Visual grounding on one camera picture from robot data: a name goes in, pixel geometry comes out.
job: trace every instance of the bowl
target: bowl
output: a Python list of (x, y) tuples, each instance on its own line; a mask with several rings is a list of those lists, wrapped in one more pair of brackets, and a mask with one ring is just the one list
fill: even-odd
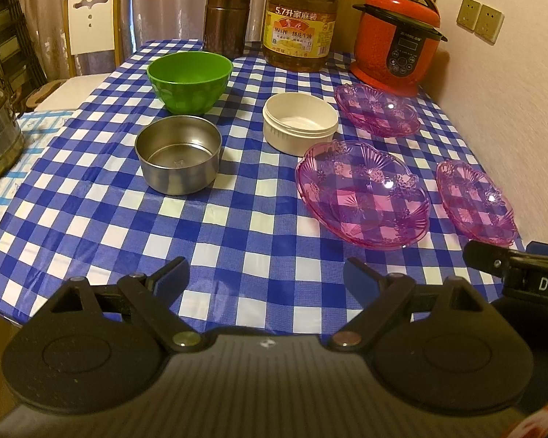
[(428, 232), (430, 201), (418, 176), (369, 143), (313, 146), (296, 167), (307, 208), (341, 239), (373, 250), (396, 250)]
[(146, 183), (168, 196), (200, 191), (219, 171), (221, 134), (198, 116), (168, 116), (136, 137), (136, 154)]
[(208, 112), (219, 100), (233, 68), (219, 54), (183, 51), (153, 61), (146, 73), (154, 93), (171, 113), (196, 115)]
[(449, 219), (469, 239), (500, 247), (515, 241), (514, 210), (488, 175), (463, 161), (443, 161), (437, 188)]
[(366, 84), (337, 87), (335, 100), (355, 127), (376, 137), (407, 137), (420, 130), (414, 107), (399, 97)]
[(302, 157), (313, 146), (329, 142), (339, 126), (339, 115), (330, 104), (303, 92), (283, 92), (264, 105), (266, 142), (287, 155)]

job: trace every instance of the bottle label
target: bottle label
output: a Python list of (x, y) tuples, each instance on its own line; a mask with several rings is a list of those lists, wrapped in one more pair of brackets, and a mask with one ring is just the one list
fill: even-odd
[(325, 57), (331, 47), (335, 19), (335, 14), (269, 4), (264, 25), (264, 46), (298, 58)]

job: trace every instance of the plate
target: plate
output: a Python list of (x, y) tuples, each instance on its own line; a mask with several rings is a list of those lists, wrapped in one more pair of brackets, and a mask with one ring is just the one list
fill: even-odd
[(468, 238), (500, 247), (515, 241), (514, 210), (488, 175), (448, 160), (437, 166), (437, 187), (450, 220)]
[(296, 167), (307, 208), (341, 239), (396, 250), (428, 232), (430, 201), (398, 158), (358, 141), (319, 143)]
[(335, 100), (355, 127), (377, 137), (407, 137), (420, 130), (414, 107), (366, 84), (337, 87)]

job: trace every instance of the wall socket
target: wall socket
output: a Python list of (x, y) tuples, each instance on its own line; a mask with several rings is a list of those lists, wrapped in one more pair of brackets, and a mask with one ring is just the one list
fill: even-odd
[(505, 18), (501, 11), (487, 5), (481, 6), (481, 12), (475, 26), (475, 34), (495, 44)]
[(457, 24), (467, 28), (470, 31), (475, 29), (481, 3), (475, 0), (463, 0), (460, 6), (459, 15), (457, 16)]

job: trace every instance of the green bowl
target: green bowl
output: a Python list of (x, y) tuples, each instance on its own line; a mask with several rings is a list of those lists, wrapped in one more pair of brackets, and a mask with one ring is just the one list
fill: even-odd
[(234, 65), (219, 54), (183, 51), (153, 61), (146, 73), (156, 96), (175, 115), (207, 112), (227, 87)]

